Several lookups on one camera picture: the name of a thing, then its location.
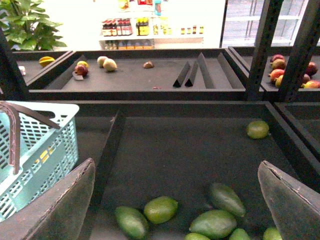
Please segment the right gripper felt right finger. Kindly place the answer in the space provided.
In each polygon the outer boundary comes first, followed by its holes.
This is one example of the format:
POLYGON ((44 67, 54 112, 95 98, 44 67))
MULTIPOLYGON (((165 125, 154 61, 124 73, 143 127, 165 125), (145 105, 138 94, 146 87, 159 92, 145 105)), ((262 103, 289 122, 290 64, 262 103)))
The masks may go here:
POLYGON ((320 194, 268 161, 257 171, 263 198, 283 240, 320 238, 320 194))

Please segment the right gripper felt left finger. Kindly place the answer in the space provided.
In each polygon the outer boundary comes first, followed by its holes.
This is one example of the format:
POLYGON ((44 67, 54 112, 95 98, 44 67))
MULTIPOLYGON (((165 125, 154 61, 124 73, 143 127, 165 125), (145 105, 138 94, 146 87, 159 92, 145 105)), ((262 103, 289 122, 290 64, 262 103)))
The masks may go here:
POLYGON ((95 183, 95 162, 88 158, 42 196, 0 224, 2 240, 76 240, 95 183))

